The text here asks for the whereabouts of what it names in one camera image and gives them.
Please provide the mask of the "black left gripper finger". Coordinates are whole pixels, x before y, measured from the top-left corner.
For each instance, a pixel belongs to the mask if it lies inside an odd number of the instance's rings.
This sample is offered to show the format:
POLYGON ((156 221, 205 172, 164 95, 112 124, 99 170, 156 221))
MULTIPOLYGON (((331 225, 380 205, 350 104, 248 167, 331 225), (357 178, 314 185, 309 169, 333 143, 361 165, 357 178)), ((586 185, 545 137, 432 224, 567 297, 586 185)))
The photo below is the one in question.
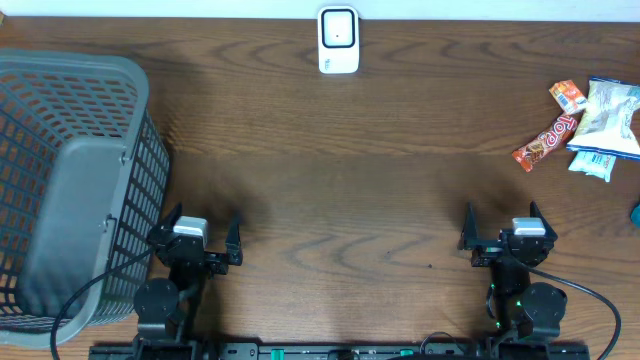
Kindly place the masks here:
POLYGON ((158 223, 158 234, 161 238, 169 237, 173 234, 173 228, 182 214, 182 204, 175 205, 168 215, 158 223))
POLYGON ((225 240, 227 262, 230 265, 241 266, 243 263, 243 251, 240 238, 240 216, 234 216, 231 220, 225 240))

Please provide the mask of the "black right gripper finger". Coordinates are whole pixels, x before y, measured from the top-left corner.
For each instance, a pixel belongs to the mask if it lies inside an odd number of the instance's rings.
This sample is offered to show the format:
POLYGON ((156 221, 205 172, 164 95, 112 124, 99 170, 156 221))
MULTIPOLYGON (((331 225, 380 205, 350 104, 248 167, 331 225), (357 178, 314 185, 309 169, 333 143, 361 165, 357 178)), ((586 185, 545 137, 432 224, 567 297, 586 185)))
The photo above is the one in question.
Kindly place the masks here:
POLYGON ((471 203, 467 204, 465 220, 457 245, 459 250, 471 251, 479 246, 480 237, 477 231, 476 217, 471 203))
POLYGON ((551 227, 551 225, 547 222, 547 220, 545 219, 545 217, 542 215, 539 207, 537 206, 535 201, 532 201, 529 205, 529 212, 530 212, 530 216, 532 218, 538 218, 544 229, 545 229, 545 237, 549 238, 551 240, 557 240, 558 239, 558 235, 557 233, 554 231, 554 229, 551 227))

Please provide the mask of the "teal Listerine mouthwash bottle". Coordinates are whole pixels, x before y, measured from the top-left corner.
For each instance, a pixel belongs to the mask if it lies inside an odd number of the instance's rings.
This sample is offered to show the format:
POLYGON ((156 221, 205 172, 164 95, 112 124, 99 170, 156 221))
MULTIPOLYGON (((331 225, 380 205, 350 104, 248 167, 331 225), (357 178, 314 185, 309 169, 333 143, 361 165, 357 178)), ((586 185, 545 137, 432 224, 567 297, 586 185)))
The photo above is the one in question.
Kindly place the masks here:
POLYGON ((640 204, 637 204, 630 214, 631 222, 636 226, 640 227, 640 204))

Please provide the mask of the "red Top chocolate bar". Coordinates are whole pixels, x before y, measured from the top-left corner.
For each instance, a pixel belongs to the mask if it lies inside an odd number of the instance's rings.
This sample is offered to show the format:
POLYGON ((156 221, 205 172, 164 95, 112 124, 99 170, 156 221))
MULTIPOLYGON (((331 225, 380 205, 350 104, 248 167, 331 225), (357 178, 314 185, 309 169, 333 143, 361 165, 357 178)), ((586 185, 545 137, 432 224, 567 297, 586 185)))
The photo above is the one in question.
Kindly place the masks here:
POLYGON ((530 172, 549 153, 562 145, 577 129, 578 121, 571 115, 561 115, 527 144, 512 152, 512 157, 530 172))

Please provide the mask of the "large yellow snack bag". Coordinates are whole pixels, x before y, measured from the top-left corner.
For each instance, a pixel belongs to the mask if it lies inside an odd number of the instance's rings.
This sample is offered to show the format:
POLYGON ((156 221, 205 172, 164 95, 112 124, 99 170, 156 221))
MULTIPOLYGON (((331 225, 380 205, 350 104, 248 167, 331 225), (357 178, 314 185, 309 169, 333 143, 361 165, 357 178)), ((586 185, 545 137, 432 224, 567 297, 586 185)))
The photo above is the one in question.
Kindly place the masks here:
POLYGON ((638 109, 637 84, 592 76, 586 108, 566 148, 638 161, 639 142, 631 129, 638 109))

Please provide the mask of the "small orange snack box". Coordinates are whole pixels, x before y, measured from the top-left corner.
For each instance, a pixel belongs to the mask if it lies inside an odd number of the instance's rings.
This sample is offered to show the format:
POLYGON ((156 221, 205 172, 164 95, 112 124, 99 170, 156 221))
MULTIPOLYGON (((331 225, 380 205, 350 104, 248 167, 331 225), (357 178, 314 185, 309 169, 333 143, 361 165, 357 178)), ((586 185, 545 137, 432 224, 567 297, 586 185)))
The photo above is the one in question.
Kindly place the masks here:
POLYGON ((549 93, 558 103, 564 114, 577 114, 587 107, 587 98, 572 80, 555 83, 549 89, 549 93))

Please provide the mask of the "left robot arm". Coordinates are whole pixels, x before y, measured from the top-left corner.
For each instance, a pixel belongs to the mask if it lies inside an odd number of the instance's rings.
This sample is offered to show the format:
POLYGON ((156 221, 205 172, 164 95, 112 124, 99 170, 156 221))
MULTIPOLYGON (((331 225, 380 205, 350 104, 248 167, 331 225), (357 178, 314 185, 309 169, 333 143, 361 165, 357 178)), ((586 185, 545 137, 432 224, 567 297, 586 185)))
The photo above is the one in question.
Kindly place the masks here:
POLYGON ((135 293, 134 359, 218 357, 216 346, 195 335, 193 327, 206 283, 243 263, 241 222, 238 215, 232 218, 222 253, 206 249, 208 221, 184 216, 180 204, 152 227, 146 242, 169 275, 146 281, 135 293))

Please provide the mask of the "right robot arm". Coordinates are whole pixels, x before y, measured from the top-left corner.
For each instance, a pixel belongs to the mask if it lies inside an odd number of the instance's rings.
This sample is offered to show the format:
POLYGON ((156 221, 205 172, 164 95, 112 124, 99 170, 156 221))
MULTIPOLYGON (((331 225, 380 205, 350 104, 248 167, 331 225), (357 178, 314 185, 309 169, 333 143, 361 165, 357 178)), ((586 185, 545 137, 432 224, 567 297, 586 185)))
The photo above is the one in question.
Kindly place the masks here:
POLYGON ((518 340, 549 340, 560 335, 566 293, 530 274, 547 259, 558 235, 532 202, 527 217, 514 218, 494 239, 480 236, 472 207, 466 210, 458 248, 471 253, 473 267, 491 272, 489 307, 503 332, 518 340))

